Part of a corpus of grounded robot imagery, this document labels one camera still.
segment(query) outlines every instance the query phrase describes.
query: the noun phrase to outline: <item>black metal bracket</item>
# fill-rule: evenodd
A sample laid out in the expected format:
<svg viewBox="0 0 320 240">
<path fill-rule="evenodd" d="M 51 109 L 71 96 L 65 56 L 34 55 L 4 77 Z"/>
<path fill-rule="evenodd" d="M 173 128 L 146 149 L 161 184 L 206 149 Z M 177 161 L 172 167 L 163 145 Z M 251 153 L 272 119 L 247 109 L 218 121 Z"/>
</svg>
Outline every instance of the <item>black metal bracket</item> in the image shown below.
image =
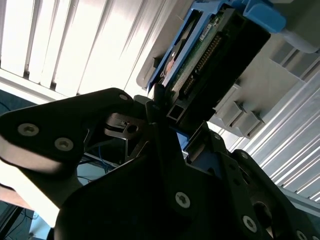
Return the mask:
<svg viewBox="0 0 320 240">
<path fill-rule="evenodd" d="M 145 97 L 112 88 L 9 112 L 0 124 L 0 168 L 22 180 L 0 181 L 37 211 L 29 187 L 47 204 L 40 214 L 53 204 L 58 239 L 99 238 L 102 230 L 111 239 L 221 239 L 226 228 L 250 240 L 317 235 L 254 160 L 230 153 L 206 122 L 184 160 L 166 113 Z M 126 141 L 125 163 L 81 187 L 82 155 L 113 138 Z"/>
</svg>

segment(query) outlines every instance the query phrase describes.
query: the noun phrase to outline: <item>cable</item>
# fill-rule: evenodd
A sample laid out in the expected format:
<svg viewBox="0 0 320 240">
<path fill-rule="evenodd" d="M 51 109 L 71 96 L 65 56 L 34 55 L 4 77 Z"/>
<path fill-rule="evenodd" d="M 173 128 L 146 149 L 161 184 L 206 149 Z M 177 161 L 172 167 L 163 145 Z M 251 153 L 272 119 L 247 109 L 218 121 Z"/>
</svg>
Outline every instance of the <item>cable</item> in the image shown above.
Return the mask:
<svg viewBox="0 0 320 240">
<path fill-rule="evenodd" d="M 99 146 L 98 148 L 98 151 L 99 151 L 99 157 L 100 157 L 100 160 L 102 162 L 102 164 L 104 165 L 103 166 L 103 169 L 104 169 L 104 173 L 107 173 L 108 171 L 108 165 L 104 162 L 104 160 L 102 159 L 102 156 L 101 156 L 101 147 Z"/>
<path fill-rule="evenodd" d="M 3 102 L 0 101 L 0 105 L 2 105 L 5 109 L 7 109 L 9 112 L 11 111 L 10 108 L 5 105 Z"/>
<path fill-rule="evenodd" d="M 16 229 L 24 222 L 25 219 L 26 219 L 26 215 L 24 215 L 22 221 L 21 221 L 14 229 L 12 229 L 12 231 L 9 232 L 9 233 L 5 236 L 5 238 L 7 238 L 10 234 L 12 234 L 12 232 L 13 232 L 14 230 L 16 230 Z"/>
<path fill-rule="evenodd" d="M 22 215 L 24 215 L 26 218 L 28 218 L 28 219 L 30 219 L 30 220 L 36 220 L 36 219 L 38 219 L 38 217 L 39 217 L 39 215 L 36 216 L 36 217 L 30 217 L 30 216 L 28 216 L 26 210 L 24 211 L 24 214 L 23 214 L 23 212 L 21 212 L 21 213 L 22 213 Z"/>
<path fill-rule="evenodd" d="M 88 181 L 90 181 L 90 182 L 94 181 L 94 180 L 92 180 L 92 179 L 89 179 L 89 178 L 86 178 L 86 177 L 83 177 L 83 176 L 78 176 L 78 178 L 80 178 L 80 179 L 85 179 L 85 180 L 88 180 Z"/>
</svg>

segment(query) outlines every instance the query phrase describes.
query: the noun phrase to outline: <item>black plastic part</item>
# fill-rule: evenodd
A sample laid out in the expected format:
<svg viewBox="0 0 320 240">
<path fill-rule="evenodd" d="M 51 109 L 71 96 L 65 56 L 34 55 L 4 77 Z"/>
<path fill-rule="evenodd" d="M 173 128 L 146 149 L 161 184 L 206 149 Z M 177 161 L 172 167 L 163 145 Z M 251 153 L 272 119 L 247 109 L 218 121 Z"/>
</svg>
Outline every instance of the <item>black plastic part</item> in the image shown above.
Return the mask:
<svg viewBox="0 0 320 240">
<path fill-rule="evenodd" d="M 292 205 L 249 154 L 242 150 L 235 150 L 231 157 L 250 178 L 250 184 L 246 186 L 252 205 L 263 203 L 270 212 L 274 239 L 299 240 L 297 231 L 301 231 L 307 239 L 313 239 L 313 236 L 319 238 L 319 234 L 306 214 Z"/>
<path fill-rule="evenodd" d="M 0 135 L 9 143 L 29 151 L 30 159 L 10 158 L 3 161 L 55 178 L 70 176 L 84 150 L 90 149 L 89 145 L 97 146 L 99 142 L 111 139 L 103 134 L 106 117 L 112 113 L 139 114 L 136 105 L 123 90 L 110 88 L 8 112 L 0 117 L 0 125 L 4 126 L 0 129 Z M 39 133 L 33 137 L 19 134 L 18 126 L 24 123 L 36 125 Z M 95 135 L 97 132 L 102 134 L 103 139 Z M 70 139 L 72 150 L 57 149 L 55 140 L 58 138 Z"/>
</svg>

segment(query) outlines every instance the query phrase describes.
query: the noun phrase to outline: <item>bolt hole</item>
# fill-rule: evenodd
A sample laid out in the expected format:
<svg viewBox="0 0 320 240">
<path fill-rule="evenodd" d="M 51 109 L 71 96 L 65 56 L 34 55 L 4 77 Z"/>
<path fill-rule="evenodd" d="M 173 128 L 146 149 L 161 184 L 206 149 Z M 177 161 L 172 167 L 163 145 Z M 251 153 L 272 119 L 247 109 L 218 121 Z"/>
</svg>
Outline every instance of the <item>bolt hole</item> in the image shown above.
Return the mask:
<svg viewBox="0 0 320 240">
<path fill-rule="evenodd" d="M 233 179 L 235 185 L 240 186 L 240 182 L 237 179 Z"/>
<path fill-rule="evenodd" d="M 130 125 L 130 126 L 128 127 L 128 129 L 127 129 L 127 132 L 128 132 L 129 134 L 133 134 L 133 133 L 137 132 L 138 129 L 139 129 L 138 126 L 136 126 L 136 125 Z"/>
</svg>

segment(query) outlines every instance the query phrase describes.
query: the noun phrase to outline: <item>screw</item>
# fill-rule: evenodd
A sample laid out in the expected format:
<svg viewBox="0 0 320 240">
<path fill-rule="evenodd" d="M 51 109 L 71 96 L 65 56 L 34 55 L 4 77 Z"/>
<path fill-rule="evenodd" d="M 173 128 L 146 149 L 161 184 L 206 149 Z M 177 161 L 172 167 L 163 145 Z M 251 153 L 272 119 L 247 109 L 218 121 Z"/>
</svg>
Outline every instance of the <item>screw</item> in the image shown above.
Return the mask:
<svg viewBox="0 0 320 240">
<path fill-rule="evenodd" d="M 61 151 L 70 151 L 74 148 L 74 143 L 66 137 L 60 137 L 54 141 L 54 145 L 57 149 Z"/>
<path fill-rule="evenodd" d="M 298 238 L 299 238 L 300 240 L 307 240 L 306 235 L 304 235 L 304 233 L 303 233 L 302 231 L 297 230 L 297 231 L 296 231 L 296 235 L 298 236 Z"/>
<path fill-rule="evenodd" d="M 242 221 L 244 223 L 244 225 L 246 226 L 247 229 L 249 229 L 251 232 L 256 233 L 258 228 L 257 225 L 255 223 L 255 221 L 253 221 L 251 219 L 251 217 L 249 216 L 243 216 Z"/>
<path fill-rule="evenodd" d="M 216 139 L 218 139 L 218 140 L 220 140 L 221 139 L 221 137 L 218 135 L 218 134 L 214 134 L 214 137 L 216 138 Z"/>
<path fill-rule="evenodd" d="M 244 152 L 241 153 L 241 156 L 242 156 L 244 159 L 248 159 L 247 154 L 245 154 Z"/>
<path fill-rule="evenodd" d="M 120 94 L 119 97 L 123 100 L 128 100 L 128 97 L 126 95 Z"/>
<path fill-rule="evenodd" d="M 175 201 L 180 205 L 180 207 L 183 207 L 184 209 L 188 209 L 190 207 L 189 197 L 181 191 L 175 194 Z"/>
<path fill-rule="evenodd" d="M 23 123 L 18 126 L 18 132 L 22 136 L 33 137 L 39 133 L 39 128 L 32 123 Z"/>
</svg>

